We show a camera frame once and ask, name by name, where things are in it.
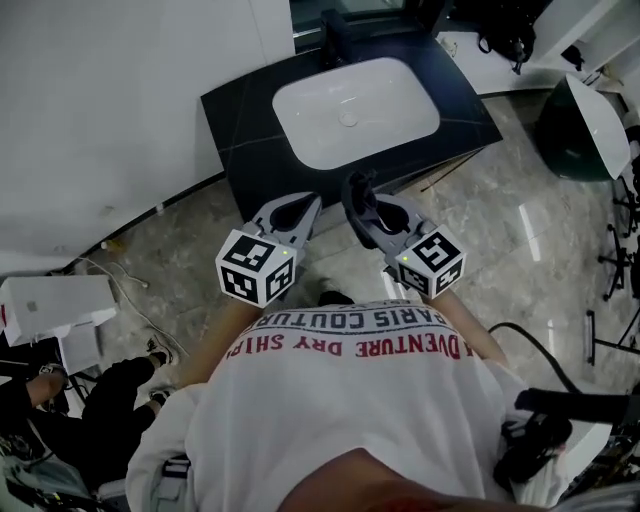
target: drain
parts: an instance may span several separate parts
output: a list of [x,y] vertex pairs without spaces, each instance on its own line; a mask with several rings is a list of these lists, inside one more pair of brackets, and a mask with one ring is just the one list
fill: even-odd
[[358,116],[353,112],[343,112],[340,114],[340,123],[348,128],[358,124]]

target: white wall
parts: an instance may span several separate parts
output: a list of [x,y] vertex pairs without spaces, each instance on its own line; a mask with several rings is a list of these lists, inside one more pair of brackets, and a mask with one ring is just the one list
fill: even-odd
[[200,95],[293,54],[288,0],[2,0],[0,275],[220,172]]

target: white box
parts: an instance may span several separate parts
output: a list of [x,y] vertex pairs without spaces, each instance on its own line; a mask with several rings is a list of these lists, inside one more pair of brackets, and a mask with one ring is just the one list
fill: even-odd
[[462,277],[467,255],[447,226],[438,226],[396,256],[398,280],[430,299]]
[[116,314],[107,276],[8,277],[0,287],[9,346],[63,338],[71,327]]
[[298,251],[234,229],[216,257],[220,288],[264,308],[295,281]]

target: black cable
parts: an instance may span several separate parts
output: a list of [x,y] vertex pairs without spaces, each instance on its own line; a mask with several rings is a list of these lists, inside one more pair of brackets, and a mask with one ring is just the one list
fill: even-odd
[[513,329],[518,334],[521,334],[522,336],[527,338],[527,340],[529,340],[531,342],[531,344],[534,347],[536,347],[542,353],[544,358],[549,362],[549,364],[553,368],[553,371],[556,372],[556,375],[560,379],[560,382],[562,382],[564,387],[567,388],[567,391],[569,391],[570,393],[582,393],[582,391],[580,391],[577,388],[577,386],[567,376],[567,374],[564,373],[564,370],[562,369],[562,367],[558,363],[558,360],[555,357],[553,357],[549,353],[549,351],[542,346],[542,343],[540,343],[537,339],[535,339],[531,334],[529,334],[522,327],[520,327],[518,324],[514,324],[513,322],[501,322],[499,324],[496,324],[491,329],[489,329],[489,332],[492,333],[493,331],[495,331],[497,329],[500,329],[501,327],[508,327],[509,329]]

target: white sleeve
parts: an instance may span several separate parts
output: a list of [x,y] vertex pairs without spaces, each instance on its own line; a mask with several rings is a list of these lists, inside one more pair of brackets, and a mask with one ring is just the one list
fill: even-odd
[[204,386],[196,384],[171,395],[158,417],[142,434],[140,446],[129,461],[125,483],[127,500],[133,512],[142,510],[142,504],[148,500],[143,493],[158,466],[185,453],[185,438]]

